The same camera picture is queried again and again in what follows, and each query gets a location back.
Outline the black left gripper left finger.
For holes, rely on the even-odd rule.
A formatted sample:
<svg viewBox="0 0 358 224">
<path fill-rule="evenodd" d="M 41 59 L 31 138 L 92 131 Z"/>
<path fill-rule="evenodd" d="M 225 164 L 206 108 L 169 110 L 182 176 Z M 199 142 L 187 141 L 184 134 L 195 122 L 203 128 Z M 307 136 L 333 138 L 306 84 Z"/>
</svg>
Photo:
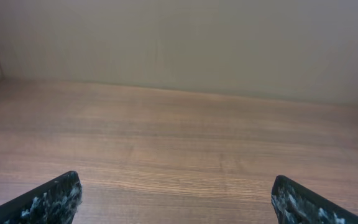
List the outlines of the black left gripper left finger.
<svg viewBox="0 0 358 224">
<path fill-rule="evenodd" d="M 80 178 L 71 170 L 0 205 L 0 223 L 71 224 L 81 202 Z"/>
</svg>

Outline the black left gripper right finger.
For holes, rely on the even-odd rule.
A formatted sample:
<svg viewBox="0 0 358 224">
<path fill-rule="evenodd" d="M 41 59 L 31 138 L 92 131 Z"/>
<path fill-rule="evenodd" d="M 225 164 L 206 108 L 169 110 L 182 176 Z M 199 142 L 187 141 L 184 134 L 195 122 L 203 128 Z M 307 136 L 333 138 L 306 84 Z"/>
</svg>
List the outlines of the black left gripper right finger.
<svg viewBox="0 0 358 224">
<path fill-rule="evenodd" d="M 279 224 L 358 224 L 358 216 L 284 175 L 276 176 L 271 202 Z"/>
</svg>

